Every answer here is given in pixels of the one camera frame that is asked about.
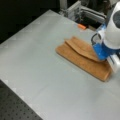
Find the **white gripper body blue mount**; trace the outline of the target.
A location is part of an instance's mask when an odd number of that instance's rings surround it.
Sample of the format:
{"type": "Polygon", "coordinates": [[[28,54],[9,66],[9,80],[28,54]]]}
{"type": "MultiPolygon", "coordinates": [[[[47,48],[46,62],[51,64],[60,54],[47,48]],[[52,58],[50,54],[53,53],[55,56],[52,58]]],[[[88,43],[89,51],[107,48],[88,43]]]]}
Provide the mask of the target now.
{"type": "Polygon", "coordinates": [[[107,60],[114,73],[120,71],[120,49],[111,49],[104,43],[96,43],[93,49],[99,60],[107,60]]]}

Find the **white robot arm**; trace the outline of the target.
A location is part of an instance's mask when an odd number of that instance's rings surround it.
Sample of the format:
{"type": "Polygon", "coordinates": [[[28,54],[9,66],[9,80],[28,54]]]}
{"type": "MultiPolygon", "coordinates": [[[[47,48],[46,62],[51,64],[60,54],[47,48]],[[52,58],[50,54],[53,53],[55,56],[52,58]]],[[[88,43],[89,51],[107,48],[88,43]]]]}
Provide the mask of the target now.
{"type": "Polygon", "coordinates": [[[107,60],[114,72],[120,71],[120,1],[113,5],[97,34],[100,40],[93,49],[98,59],[107,60]]]}

